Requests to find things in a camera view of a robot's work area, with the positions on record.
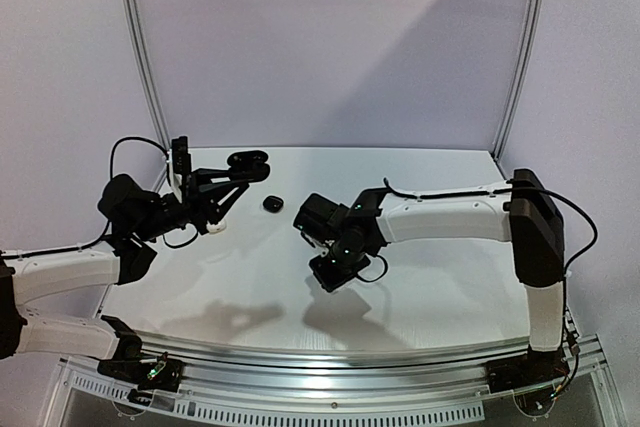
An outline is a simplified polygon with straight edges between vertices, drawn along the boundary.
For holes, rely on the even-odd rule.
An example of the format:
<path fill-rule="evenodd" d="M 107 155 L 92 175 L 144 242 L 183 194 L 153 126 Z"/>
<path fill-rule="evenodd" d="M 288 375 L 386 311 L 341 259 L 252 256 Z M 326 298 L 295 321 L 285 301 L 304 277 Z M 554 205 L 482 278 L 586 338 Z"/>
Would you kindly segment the white earbud charging case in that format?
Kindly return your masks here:
<path fill-rule="evenodd" d="M 227 222 L 225 219 L 220 220 L 217 223 L 208 223 L 207 232 L 209 235 L 216 235 L 223 232 L 227 228 Z"/>

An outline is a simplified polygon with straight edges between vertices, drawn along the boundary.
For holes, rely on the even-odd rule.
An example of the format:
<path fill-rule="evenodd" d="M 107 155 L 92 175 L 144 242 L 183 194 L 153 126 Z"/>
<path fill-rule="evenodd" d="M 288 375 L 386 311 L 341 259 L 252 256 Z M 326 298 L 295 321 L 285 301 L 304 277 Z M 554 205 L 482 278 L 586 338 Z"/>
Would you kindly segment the black oval charging case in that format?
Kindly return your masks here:
<path fill-rule="evenodd" d="M 230 180 L 249 183 L 266 180 L 271 172 L 269 155 L 261 150 L 234 152 L 227 158 Z"/>

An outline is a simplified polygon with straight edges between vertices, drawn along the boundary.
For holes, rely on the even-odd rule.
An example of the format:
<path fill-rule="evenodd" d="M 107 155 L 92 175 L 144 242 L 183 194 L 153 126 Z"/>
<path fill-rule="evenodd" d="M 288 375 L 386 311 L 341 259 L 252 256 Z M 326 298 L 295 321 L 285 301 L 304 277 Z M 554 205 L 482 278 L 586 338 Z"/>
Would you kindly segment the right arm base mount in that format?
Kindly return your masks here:
<path fill-rule="evenodd" d="M 569 366 L 561 350 L 538 352 L 529 349 L 513 357 L 485 364 L 486 380 L 491 393 L 550 382 L 569 374 Z"/>

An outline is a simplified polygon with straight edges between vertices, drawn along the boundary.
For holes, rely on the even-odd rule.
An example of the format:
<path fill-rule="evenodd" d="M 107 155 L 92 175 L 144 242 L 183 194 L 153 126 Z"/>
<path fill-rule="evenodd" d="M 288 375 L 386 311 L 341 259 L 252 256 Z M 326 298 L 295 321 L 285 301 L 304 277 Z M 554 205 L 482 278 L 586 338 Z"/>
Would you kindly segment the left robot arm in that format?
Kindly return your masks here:
<path fill-rule="evenodd" d="M 1 356 L 27 352 L 82 355 L 109 361 L 128 381 L 148 373 L 139 336 L 116 317 L 43 314 L 29 302 L 89 286 L 126 285 L 142 279 L 156 257 L 150 241 L 193 226 L 206 235 L 263 175 L 228 168 L 197 169 L 172 180 L 161 195 L 127 174 L 106 185 L 98 203 L 111 232 L 94 247 L 29 252 L 1 259 Z"/>

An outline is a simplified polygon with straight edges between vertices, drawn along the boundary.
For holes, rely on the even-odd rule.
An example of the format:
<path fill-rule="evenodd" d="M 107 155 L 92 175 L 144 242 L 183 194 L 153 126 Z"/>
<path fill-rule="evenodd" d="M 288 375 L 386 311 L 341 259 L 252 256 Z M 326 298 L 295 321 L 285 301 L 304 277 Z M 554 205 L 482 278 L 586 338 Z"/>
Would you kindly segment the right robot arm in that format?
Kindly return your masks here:
<path fill-rule="evenodd" d="M 385 182 L 363 190 L 351 205 L 312 193 L 293 226 L 321 249 L 309 266 L 327 292 L 358 278 L 390 244 L 425 239 L 510 244 L 529 314 L 530 351 L 518 359 L 517 374 L 537 383 L 554 369 L 563 338 L 564 220 L 533 171 L 517 169 L 506 181 L 441 192 L 403 192 Z"/>

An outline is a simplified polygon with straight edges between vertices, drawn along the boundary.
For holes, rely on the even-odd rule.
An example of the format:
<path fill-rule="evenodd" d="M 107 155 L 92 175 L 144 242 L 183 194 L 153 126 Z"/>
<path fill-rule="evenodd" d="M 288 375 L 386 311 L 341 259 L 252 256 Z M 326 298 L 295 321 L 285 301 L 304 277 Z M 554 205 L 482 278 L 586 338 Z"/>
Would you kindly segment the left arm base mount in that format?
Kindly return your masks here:
<path fill-rule="evenodd" d="M 97 372 L 105 377 L 135 384 L 138 390 L 179 390 L 186 364 L 164 352 L 158 356 L 138 355 L 122 360 L 101 360 Z"/>

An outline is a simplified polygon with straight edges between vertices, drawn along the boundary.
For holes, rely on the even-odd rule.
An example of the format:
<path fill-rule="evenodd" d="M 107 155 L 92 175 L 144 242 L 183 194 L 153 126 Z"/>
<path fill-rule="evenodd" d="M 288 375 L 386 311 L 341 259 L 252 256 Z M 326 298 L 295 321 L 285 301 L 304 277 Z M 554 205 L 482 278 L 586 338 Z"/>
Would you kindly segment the glossy black charging case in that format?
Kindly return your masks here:
<path fill-rule="evenodd" d="M 284 200 L 275 195 L 269 195 L 262 201 L 262 207 L 269 213 L 279 213 L 284 208 Z"/>

